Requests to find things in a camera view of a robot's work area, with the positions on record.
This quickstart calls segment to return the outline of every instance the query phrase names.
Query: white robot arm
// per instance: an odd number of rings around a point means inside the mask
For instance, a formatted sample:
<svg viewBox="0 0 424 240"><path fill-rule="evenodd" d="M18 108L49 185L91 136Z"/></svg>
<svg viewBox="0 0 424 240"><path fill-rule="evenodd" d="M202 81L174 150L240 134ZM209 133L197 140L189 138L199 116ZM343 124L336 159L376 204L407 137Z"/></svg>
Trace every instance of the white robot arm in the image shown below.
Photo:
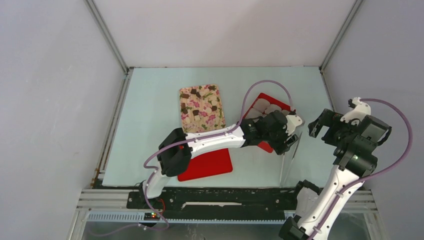
<svg viewBox="0 0 424 240"><path fill-rule="evenodd" d="M337 216L363 182L351 186L343 194L339 193L340 190L376 169L377 158L372 152L387 140L391 127L372 117L370 106L359 97L349 100L349 106L353 109L345 115L325 109L316 121L308 125L309 135L314 138L322 126L329 127L322 140L336 146L336 160L322 191L316 186L305 186L297 194L296 215L287 219L279 233L284 240L306 240L314 231L318 232L314 240L327 240ZM336 196L340 199L323 227L318 229L318 224Z"/></svg>
<svg viewBox="0 0 424 240"><path fill-rule="evenodd" d="M175 142L195 140L170 148L157 156L156 167L158 170L154 172L148 183L147 181L143 182L143 189L146 189L148 184L147 191L144 194L148 199L160 196L162 189L172 177L187 170L191 159L208 152L256 146L265 141L278 155L281 155L287 152L290 146L298 140L298 136L294 133L296 128L302 124L303 120L295 112L284 115L280 111L274 111L265 117L261 117L258 121L243 119L240 126L232 132L229 131L236 127L236 124L202 133L183 133L181 128L177 128L162 142L159 149ZM222 134L197 140L197 138L219 133Z"/></svg>

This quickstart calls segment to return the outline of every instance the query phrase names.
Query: floral placemat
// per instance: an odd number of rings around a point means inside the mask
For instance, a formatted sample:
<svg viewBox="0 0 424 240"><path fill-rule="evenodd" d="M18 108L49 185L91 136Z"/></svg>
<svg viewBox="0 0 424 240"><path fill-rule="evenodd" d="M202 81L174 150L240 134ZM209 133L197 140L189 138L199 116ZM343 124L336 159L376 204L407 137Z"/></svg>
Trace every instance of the floral placemat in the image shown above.
<svg viewBox="0 0 424 240"><path fill-rule="evenodd" d="M216 84L185 87L179 90L182 129L203 133L225 128L220 90Z"/></svg>

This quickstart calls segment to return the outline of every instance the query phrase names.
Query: light blue table surface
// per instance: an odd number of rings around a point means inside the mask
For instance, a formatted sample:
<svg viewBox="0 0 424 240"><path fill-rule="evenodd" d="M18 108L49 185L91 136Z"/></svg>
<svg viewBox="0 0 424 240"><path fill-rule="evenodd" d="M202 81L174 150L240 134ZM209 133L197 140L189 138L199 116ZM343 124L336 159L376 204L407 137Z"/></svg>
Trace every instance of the light blue table surface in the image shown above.
<svg viewBox="0 0 424 240"><path fill-rule="evenodd" d="M321 137L308 136L307 125L330 102L318 67L194 67L136 68L126 93L125 102L113 139L103 179L104 186L133 186L145 180L150 170L144 161L175 128L181 127L179 89L204 84L217 84L227 126L240 117L243 97L248 88L260 80L275 80L290 92L294 107L305 125L292 165L283 157L267 153L256 146L230 149L233 172L179 182L176 177L168 186L179 187L285 187L304 179L324 186L333 166L334 147ZM263 83L247 98L249 107L259 93L288 103L286 93L277 85Z"/></svg>

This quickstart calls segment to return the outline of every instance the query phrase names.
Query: clear plastic sheet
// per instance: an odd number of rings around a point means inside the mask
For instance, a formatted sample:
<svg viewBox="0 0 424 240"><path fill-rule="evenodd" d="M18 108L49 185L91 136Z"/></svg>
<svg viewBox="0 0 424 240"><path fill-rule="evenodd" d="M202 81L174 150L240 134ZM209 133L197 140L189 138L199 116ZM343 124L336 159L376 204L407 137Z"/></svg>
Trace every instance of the clear plastic sheet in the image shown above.
<svg viewBox="0 0 424 240"><path fill-rule="evenodd" d="M87 222L83 240L281 240L280 224L183 224L175 223L165 231L144 231L142 227L123 229L113 235L95 237L109 233L131 223ZM328 240L371 240L363 213L341 213L335 221Z"/></svg>

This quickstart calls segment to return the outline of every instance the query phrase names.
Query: metal bar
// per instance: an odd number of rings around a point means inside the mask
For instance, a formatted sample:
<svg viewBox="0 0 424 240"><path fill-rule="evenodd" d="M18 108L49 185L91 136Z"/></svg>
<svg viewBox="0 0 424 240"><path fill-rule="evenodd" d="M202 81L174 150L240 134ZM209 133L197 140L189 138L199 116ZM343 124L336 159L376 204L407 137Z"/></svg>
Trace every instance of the metal bar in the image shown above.
<svg viewBox="0 0 424 240"><path fill-rule="evenodd" d="M374 202L374 197L373 197L373 195L356 195L356 194L354 194L354 195L352 195L350 198L349 198L349 201L350 202L355 202L355 201L358 201L358 202Z"/></svg>
<svg viewBox="0 0 424 240"><path fill-rule="evenodd" d="M109 128L109 132L107 135L107 141L106 145L104 146L103 152L102 152L102 159L100 162L99 169L101 171L105 171L107 162L109 159L109 154L112 149L112 143L114 142L116 128L118 126L119 119L121 117L122 108L124 106L125 97L127 95L128 87L130 85L131 77L133 76L134 68L130 68L128 71L128 74L126 75L126 78L124 80L124 83L122 85L121 92L119 93L119 98L115 106L115 111L112 118L112 123Z"/></svg>
<svg viewBox="0 0 424 240"><path fill-rule="evenodd" d="M138 192L138 190L131 190L131 189L83 189L81 191L81 193L109 193L109 194L114 194L114 193L129 193L129 192Z"/></svg>
<svg viewBox="0 0 424 240"><path fill-rule="evenodd" d="M89 215L89 211L78 212L78 217L76 218L70 240L81 240L83 238L84 229L86 228L86 222Z"/></svg>
<svg viewBox="0 0 424 240"><path fill-rule="evenodd" d="M358 209L344 209L341 211L341 213L344 214L376 214L379 211L374 208L374 209L363 209L363 210L358 210Z"/></svg>
<svg viewBox="0 0 424 240"><path fill-rule="evenodd" d="M364 0L356 0L355 3L353 4L352 8L350 9L349 14L347 15L346 19L343 22L343 25L341 26L340 30L337 33L337 36L335 37L330 49L328 50L327 54L325 55L325 58L321 64L321 72L323 73L327 66L329 65L329 62L331 60L331 58L333 57L337 47L340 44L340 41L342 40L343 36L346 34L346 31L348 30L349 26L352 23L352 20L354 19L354 17L356 16L356 14L358 13L358 10L360 9L362 3L364 2Z"/></svg>
<svg viewBox="0 0 424 240"><path fill-rule="evenodd" d="M101 34L103 35L104 39L106 40L107 44L109 45L110 49L112 50L116 60L118 61L120 67L122 68L122 71L126 74L128 72L128 66L124 61L124 58L122 57L117 44L115 43L108 26L106 26L105 20L103 19L102 15L100 14L99 9L97 8L94 0L84 0L85 4L87 5L88 10L91 12L95 23L97 24L98 28L100 29Z"/></svg>
<svg viewBox="0 0 424 240"><path fill-rule="evenodd" d="M345 208L368 208L368 209L377 209L377 205L375 202L351 202L348 201Z"/></svg>
<svg viewBox="0 0 424 240"><path fill-rule="evenodd" d="M381 235L381 239L382 240L389 240L390 238L389 238L389 235L387 233L386 227L383 224L383 221L382 221L382 218L380 216L380 213L376 212L373 215L374 215L374 219L375 219L375 221L377 223L378 230L379 230L379 233Z"/></svg>
<svg viewBox="0 0 424 240"><path fill-rule="evenodd" d="M363 215L368 229L369 237L371 240L382 240L380 231L378 229L377 221L374 218L374 214L366 213Z"/></svg>
<svg viewBox="0 0 424 240"><path fill-rule="evenodd" d="M336 108L334 107L333 99L331 97L331 94L330 94L330 91L329 91L329 86L327 85L326 77L324 76L324 72L323 71L321 71L321 79L322 79L322 83L324 84L325 92L327 93L327 97L328 97L328 101L330 102L331 109L334 112L337 112L336 111Z"/></svg>
<svg viewBox="0 0 424 240"><path fill-rule="evenodd" d="M78 215L79 215L79 214L80 214L80 212L79 212L79 211L75 211L75 212L73 213L73 217L72 217L71 225L70 225L69 231L67 232L66 240L71 240L72 235L74 234L75 225L77 224L77 218L78 218Z"/></svg>
<svg viewBox="0 0 424 240"><path fill-rule="evenodd" d="M294 217L294 212L285 212L285 217ZM282 224L284 220L217 220L217 219L167 219L173 224ZM163 221L144 220L144 212L92 211L87 222L120 223L163 223Z"/></svg>
<svg viewBox="0 0 424 240"><path fill-rule="evenodd" d="M110 194L110 193L81 193L79 196L79 199L91 199L91 200L97 200L97 199L103 199L103 200L127 200L128 194Z"/></svg>
<svg viewBox="0 0 424 240"><path fill-rule="evenodd" d="M121 99L122 91L123 91L124 86L126 84L127 76L125 76L123 78L122 84L121 84L120 89L119 89L119 95L118 95L118 98L116 99L116 103L114 105L113 115L112 115L112 118L110 119L109 128L108 128L107 134L106 134L106 136L104 138L103 149L101 151L101 154L100 154L100 156L98 158L98 161L97 161L97 164L96 164L96 167L97 168L94 170L93 180L98 177L98 174L100 173L100 170L101 170L100 166L102 164L102 161L103 161L103 158L104 158L104 155L105 155L105 152L106 152L106 147L108 145L109 138L110 138L109 136L111 135L111 129L112 129L112 126L114 124L115 115L116 115L116 112L117 112L117 109L118 109L118 106L119 106L119 102L120 102L120 99Z"/></svg>
<svg viewBox="0 0 424 240"><path fill-rule="evenodd" d="M125 208L127 206L126 200L79 200L78 207L89 207L89 208Z"/></svg>
<svg viewBox="0 0 424 240"><path fill-rule="evenodd" d="M75 211L77 212L84 212L84 211L91 211L93 208L91 207L78 207ZM111 207L96 207L94 209L96 212L116 212L116 213L144 213L144 212L151 212L150 209L127 209L127 208L111 208Z"/></svg>

